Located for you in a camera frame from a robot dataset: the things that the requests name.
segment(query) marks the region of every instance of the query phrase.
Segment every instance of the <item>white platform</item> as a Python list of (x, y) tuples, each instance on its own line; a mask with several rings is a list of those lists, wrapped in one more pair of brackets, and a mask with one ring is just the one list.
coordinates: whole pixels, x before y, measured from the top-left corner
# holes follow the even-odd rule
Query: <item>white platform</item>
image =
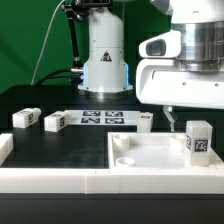
[[(210, 151), (208, 167), (186, 166), (183, 152), (169, 150), (171, 134), (123, 133), (129, 150), (114, 152), (108, 134), (109, 169), (0, 169), (0, 193), (182, 193), (224, 194), (224, 164)], [(134, 167), (116, 167), (120, 156)]]

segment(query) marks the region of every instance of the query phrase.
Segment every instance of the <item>white plastic part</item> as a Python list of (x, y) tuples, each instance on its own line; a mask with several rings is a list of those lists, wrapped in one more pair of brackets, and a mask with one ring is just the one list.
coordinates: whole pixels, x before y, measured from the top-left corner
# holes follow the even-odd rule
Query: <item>white plastic part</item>
[(13, 150), (13, 135), (0, 135), (0, 166), (4, 163), (10, 152)]
[(26, 108), (12, 115), (14, 128), (27, 128), (36, 123), (41, 114), (39, 108)]
[[(146, 50), (147, 45), (161, 40), (164, 41), (166, 46), (165, 55), (149, 56)], [(181, 33), (175, 30), (171, 30), (170, 32), (146, 40), (139, 45), (139, 54), (143, 58), (174, 58), (177, 57), (180, 54), (180, 52), (181, 52)]]
[(44, 118), (45, 131), (58, 132), (69, 124), (71, 114), (68, 111), (57, 111)]
[[(133, 158), (135, 167), (115, 166), (121, 157), (113, 150), (117, 134), (128, 135), (130, 150), (120, 154)], [(169, 150), (172, 135), (109, 133), (109, 169), (1, 168), (0, 193), (224, 194), (224, 163), (218, 155), (211, 149), (208, 167), (185, 166), (183, 153)]]
[(172, 23), (207, 23), (224, 21), (223, 0), (170, 0)]
[(152, 113), (140, 113), (137, 121), (137, 132), (138, 133), (150, 133), (153, 124), (153, 114)]
[(192, 166), (209, 166), (212, 126), (206, 121), (188, 121), (185, 162)]
[(107, 8), (94, 8), (89, 13), (89, 59), (84, 65), (83, 83), (78, 88), (95, 93), (133, 89), (124, 61), (122, 21)]
[(205, 75), (181, 69), (175, 59), (144, 59), (137, 67), (137, 98), (144, 104), (224, 109), (224, 61), (220, 63), (219, 71)]
[(184, 152), (186, 146), (185, 134), (173, 134), (170, 137), (170, 151)]
[(133, 167), (135, 164), (135, 160), (129, 157), (120, 157), (115, 161), (117, 167)]
[(129, 150), (129, 137), (125, 134), (117, 134), (113, 136), (113, 147), (117, 152)]

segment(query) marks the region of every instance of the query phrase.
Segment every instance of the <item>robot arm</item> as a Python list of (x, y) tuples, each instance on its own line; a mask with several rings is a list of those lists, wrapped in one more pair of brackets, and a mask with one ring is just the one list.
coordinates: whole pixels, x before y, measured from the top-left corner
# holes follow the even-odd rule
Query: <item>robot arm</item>
[(171, 0), (150, 0), (150, 2), (163, 14), (166, 15), (173, 14), (173, 7), (171, 5)]

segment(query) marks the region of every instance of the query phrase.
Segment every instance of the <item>white block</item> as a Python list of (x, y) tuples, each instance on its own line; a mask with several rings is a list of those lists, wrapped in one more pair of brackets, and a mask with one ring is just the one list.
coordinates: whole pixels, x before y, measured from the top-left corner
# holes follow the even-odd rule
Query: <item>white block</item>
[(152, 113), (140, 113), (140, 117), (137, 121), (137, 132), (138, 133), (150, 133), (153, 124)]
[(188, 121), (186, 135), (185, 163), (209, 166), (212, 126), (206, 121)]
[(36, 123), (41, 114), (39, 108), (26, 108), (12, 115), (14, 128), (27, 128)]
[(212, 126), (207, 121), (188, 121), (186, 132), (192, 138), (212, 138)]
[(13, 150), (13, 135), (0, 135), (0, 166), (4, 163), (10, 152)]
[(44, 118), (45, 131), (58, 132), (69, 124), (71, 115), (68, 111), (57, 111)]

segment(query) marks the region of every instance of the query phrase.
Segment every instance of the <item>black cable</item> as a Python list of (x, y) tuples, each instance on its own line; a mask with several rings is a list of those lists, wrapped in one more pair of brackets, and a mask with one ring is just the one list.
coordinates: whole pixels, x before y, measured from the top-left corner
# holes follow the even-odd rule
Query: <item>black cable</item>
[(58, 75), (60, 73), (65, 73), (65, 72), (70, 72), (71, 73), (71, 69), (60, 69), (57, 71), (54, 71), (52, 73), (50, 73), (49, 75), (45, 76), (44, 78), (40, 79), (35, 86), (40, 86), (45, 80), (49, 79), (52, 76)]

